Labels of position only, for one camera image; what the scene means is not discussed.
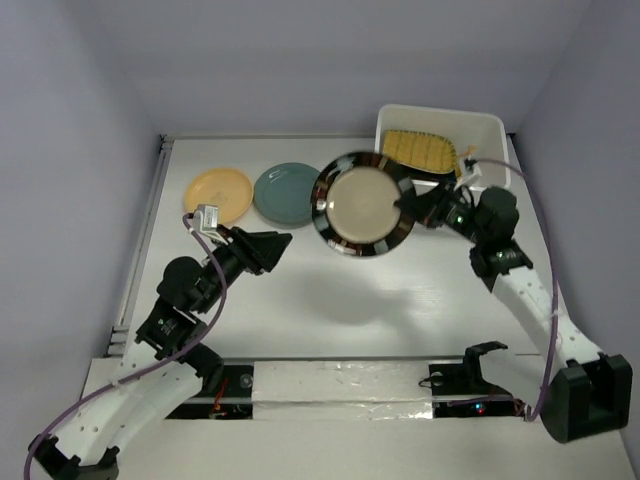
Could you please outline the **yellow woven bamboo tray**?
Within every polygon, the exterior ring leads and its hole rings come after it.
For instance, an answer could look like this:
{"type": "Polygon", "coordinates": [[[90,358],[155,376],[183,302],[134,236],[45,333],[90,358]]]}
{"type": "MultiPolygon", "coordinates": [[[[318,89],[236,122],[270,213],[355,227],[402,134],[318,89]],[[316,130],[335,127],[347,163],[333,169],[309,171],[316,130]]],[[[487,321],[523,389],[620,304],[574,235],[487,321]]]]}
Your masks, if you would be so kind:
{"type": "Polygon", "coordinates": [[[432,174],[459,174],[454,144],[447,138],[423,132],[387,130],[382,153],[407,167],[432,174]]]}

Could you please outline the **teal round plate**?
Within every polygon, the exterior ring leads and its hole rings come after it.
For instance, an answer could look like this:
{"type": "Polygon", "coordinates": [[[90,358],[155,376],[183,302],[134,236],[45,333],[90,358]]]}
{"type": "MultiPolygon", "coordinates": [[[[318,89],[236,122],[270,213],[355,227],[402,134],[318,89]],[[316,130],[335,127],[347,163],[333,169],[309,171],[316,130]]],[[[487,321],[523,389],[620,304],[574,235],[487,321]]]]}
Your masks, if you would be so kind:
{"type": "Polygon", "coordinates": [[[253,202],[266,220],[287,227],[311,222],[311,193],[320,172],[309,165],[288,162],[265,170],[254,184],[253,202]]]}

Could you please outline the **dark round patterned plate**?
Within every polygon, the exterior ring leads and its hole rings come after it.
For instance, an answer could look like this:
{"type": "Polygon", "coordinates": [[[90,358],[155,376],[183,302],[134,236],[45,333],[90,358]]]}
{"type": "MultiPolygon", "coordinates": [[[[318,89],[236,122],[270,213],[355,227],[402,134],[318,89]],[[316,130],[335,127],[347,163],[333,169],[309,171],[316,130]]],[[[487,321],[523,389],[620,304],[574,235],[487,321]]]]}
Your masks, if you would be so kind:
{"type": "Polygon", "coordinates": [[[414,200],[406,169],[380,153],[354,151],[333,160],[312,187],[312,224],[332,250],[351,257],[391,252],[411,233],[415,221],[397,206],[414,200]]]}

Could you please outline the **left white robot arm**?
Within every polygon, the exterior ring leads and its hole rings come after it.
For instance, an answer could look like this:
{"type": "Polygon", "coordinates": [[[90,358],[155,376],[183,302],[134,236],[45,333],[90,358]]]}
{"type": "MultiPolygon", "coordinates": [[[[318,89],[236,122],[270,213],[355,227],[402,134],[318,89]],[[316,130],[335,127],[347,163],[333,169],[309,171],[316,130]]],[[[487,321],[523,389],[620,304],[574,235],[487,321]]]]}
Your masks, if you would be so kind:
{"type": "Polygon", "coordinates": [[[244,273],[272,271],[292,236],[219,227],[222,238],[201,263],[171,260],[158,298],[108,383],[67,408],[31,442],[23,467],[38,464],[52,479],[115,479],[118,457],[146,427],[188,398],[215,392],[224,361],[203,340],[221,316],[231,285],[244,273]]]}

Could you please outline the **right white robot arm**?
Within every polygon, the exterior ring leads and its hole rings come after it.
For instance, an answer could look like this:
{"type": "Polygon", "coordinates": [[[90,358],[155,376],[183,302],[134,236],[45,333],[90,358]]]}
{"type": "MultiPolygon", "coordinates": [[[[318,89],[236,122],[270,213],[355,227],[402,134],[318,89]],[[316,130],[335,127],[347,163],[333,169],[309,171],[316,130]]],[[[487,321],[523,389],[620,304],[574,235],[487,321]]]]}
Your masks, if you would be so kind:
{"type": "Polygon", "coordinates": [[[519,211],[510,191],[490,187],[469,203],[460,189],[440,184],[395,205],[427,228],[446,226],[472,243],[474,274],[511,312],[542,357],[520,358],[500,341],[473,345],[457,376],[468,390],[521,401],[529,408],[528,420],[540,418],[559,443],[628,425],[630,363],[620,354],[606,354],[560,311],[557,291],[544,287],[514,238],[519,211]]]}

